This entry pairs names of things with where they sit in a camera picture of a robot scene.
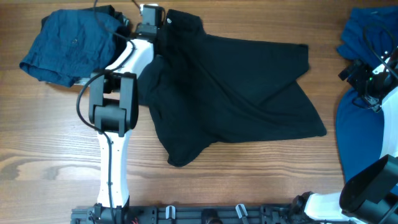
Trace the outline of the black t-shirt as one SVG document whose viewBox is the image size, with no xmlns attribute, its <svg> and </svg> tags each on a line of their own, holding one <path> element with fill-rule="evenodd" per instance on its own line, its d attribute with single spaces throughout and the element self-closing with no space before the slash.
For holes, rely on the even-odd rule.
<svg viewBox="0 0 398 224">
<path fill-rule="evenodd" d="M 138 79 L 170 165 L 183 167 L 210 144 L 324 136 L 297 83 L 308 47 L 207 34 L 200 17 L 169 10 L 155 58 Z"/>
</svg>

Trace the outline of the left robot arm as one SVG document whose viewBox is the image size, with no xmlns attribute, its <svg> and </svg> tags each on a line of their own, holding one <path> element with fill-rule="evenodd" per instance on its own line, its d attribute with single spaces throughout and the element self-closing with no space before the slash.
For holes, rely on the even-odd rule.
<svg viewBox="0 0 398 224">
<path fill-rule="evenodd" d="M 120 56 L 102 72 L 93 72 L 89 120 L 101 148 L 101 183 L 97 202 L 88 210 L 88 223 L 131 223 L 127 186 L 127 149 L 138 119 L 137 78 L 154 58 L 157 31 L 164 23 L 164 8 L 139 7 L 142 22 Z"/>
</svg>

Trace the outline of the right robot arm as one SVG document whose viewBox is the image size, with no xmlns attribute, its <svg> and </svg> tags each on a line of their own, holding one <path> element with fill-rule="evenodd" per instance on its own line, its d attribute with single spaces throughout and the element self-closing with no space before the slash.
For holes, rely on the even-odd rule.
<svg viewBox="0 0 398 224">
<path fill-rule="evenodd" d="M 288 223 L 397 223 L 397 51 L 380 60 L 340 74 L 352 86 L 335 124 L 343 190 L 295 197 Z"/>
</svg>

